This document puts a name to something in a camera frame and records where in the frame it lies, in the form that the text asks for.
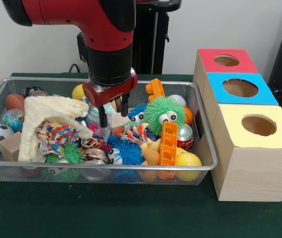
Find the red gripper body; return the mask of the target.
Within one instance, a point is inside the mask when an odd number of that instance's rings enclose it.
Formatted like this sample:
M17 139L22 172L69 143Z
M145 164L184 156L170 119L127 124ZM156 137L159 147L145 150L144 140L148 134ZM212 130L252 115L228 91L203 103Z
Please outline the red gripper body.
M95 107L101 107L110 103L116 98L129 94L137 85L137 75L133 68L130 71L130 77L123 83L115 86L101 86L91 79L83 82L83 92L89 103Z

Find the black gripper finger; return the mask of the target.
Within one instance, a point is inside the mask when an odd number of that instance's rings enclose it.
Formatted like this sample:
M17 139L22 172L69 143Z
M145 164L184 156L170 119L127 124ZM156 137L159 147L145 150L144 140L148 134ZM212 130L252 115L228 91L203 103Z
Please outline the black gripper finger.
M121 98L121 116L126 117L128 114L128 94L123 94Z
M104 106L98 107L98 111L99 111L100 126L101 128L106 128L108 126L108 117L105 112Z

